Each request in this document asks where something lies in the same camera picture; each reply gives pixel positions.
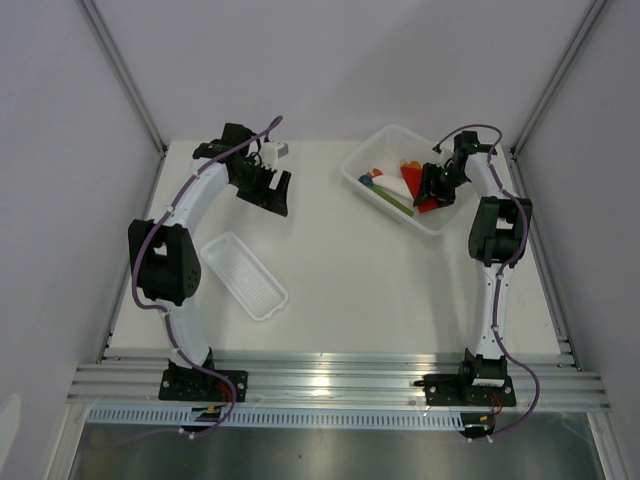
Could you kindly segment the red paper napkin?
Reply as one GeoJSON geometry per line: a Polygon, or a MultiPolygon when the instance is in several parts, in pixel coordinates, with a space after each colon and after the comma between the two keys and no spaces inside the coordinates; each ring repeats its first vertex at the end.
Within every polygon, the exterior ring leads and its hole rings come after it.
{"type": "Polygon", "coordinates": [[[418,209],[420,214],[445,208],[454,203],[451,198],[436,197],[431,190],[443,168],[436,164],[426,163],[421,170],[401,167],[400,171],[413,196],[412,205],[418,209]]]}

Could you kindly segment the orange plastic spoon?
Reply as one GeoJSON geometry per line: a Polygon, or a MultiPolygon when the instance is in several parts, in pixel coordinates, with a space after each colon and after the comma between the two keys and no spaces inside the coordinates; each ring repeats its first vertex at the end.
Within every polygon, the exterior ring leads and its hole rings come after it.
{"type": "Polygon", "coordinates": [[[416,170],[421,170],[422,169],[422,164],[418,161],[410,161],[410,162],[404,162],[402,164],[403,168],[411,168],[411,169],[416,169],[416,170]]]}

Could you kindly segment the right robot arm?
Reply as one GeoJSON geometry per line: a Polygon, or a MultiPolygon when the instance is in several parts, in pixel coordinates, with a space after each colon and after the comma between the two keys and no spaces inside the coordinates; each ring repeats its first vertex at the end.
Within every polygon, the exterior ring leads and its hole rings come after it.
{"type": "Polygon", "coordinates": [[[467,183],[479,199],[468,239],[469,256],[479,273],[476,345],[465,351],[458,373],[446,380],[464,401],[475,404],[509,379],[511,358],[503,339],[507,296],[526,250],[533,207],[530,200],[508,191],[493,163],[500,129],[475,123],[445,138],[453,140],[453,152],[442,165],[423,165],[414,205],[451,206],[457,189],[467,183]]]}

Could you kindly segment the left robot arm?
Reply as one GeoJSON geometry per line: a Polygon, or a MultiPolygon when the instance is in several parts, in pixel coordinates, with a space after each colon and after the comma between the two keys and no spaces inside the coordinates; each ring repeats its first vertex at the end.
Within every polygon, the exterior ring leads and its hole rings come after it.
{"type": "Polygon", "coordinates": [[[193,151],[189,173],[174,198],[153,218],[135,219],[128,227],[133,300],[138,308],[161,315],[172,347],[168,382],[197,400],[209,398],[223,377],[213,365],[192,302],[201,280],[192,235],[228,186],[237,198],[287,216],[291,174],[278,172],[275,165],[288,148],[269,137],[281,120],[276,117],[261,132],[226,124],[220,138],[193,151]]]}

